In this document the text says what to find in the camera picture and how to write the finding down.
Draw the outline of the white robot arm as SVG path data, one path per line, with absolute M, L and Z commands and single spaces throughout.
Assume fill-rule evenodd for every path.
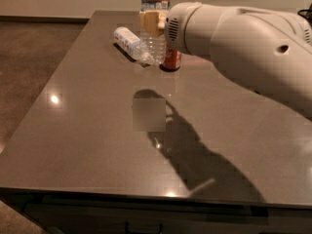
M 227 79 L 312 118 L 311 26 L 287 12 L 179 3 L 139 14 L 140 27 Z

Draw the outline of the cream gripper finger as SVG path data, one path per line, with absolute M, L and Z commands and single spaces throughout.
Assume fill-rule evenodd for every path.
M 153 37 L 159 37 L 164 33 L 167 11 L 149 10 L 139 13 L 140 28 Z

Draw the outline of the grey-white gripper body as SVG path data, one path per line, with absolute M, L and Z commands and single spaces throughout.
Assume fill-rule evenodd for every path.
M 181 53 L 192 56 L 210 54 L 210 5 L 201 3 L 179 3 L 173 6 L 165 25 L 168 45 Z

